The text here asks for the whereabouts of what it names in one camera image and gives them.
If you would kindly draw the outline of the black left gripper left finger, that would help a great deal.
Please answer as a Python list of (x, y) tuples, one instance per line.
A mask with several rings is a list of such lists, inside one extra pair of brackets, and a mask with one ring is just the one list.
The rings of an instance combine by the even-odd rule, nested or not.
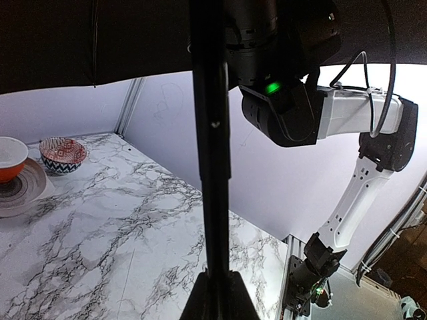
[(201, 272), (194, 283), (187, 303), (181, 313), (180, 320), (203, 320), (208, 314), (208, 276)]

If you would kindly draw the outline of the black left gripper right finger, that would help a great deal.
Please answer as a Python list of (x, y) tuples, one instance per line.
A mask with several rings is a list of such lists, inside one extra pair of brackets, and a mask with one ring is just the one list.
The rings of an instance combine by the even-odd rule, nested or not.
[(230, 319), (258, 320), (258, 314), (252, 303), (242, 276), (237, 271), (229, 272), (229, 310)]

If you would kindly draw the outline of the beige folding umbrella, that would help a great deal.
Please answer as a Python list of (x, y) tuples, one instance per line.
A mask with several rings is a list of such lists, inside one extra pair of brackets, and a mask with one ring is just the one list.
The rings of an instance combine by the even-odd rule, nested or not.
[(1, 92), (97, 86), (192, 71), (207, 251), (207, 319), (230, 319), (228, 92), (246, 118), (282, 147), (359, 134), (355, 175), (311, 237), (286, 284), (286, 302), (309, 302), (339, 267), (379, 190), (407, 166), (418, 107), (394, 94), (397, 38), (390, 2), (379, 1), (389, 43), (388, 84), (369, 79), (358, 49), (327, 85), (321, 69), (343, 47), (339, 1), (2, 1)]

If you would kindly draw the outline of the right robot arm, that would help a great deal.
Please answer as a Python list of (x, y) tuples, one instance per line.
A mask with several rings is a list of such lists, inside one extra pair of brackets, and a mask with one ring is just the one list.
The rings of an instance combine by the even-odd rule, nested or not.
[[(412, 194), (426, 170), (426, 96), (416, 74), (415, 52), (426, 39), (426, 2), (391, 1), (397, 38), (395, 91), (420, 107), (414, 156), (395, 174), (373, 202), (351, 241), (343, 264), (351, 269), (361, 260), (380, 232)], [(389, 43), (386, 16), (379, 1), (339, 1), (344, 17), (343, 47), (321, 69), (319, 82), (327, 85), (358, 49), (371, 62), (371, 84), (388, 84)], [(245, 120), (242, 94), (230, 97), (232, 179), (230, 209), (269, 234), (307, 240), (332, 213), (356, 164), (358, 136), (335, 135), (308, 147), (282, 148)]]

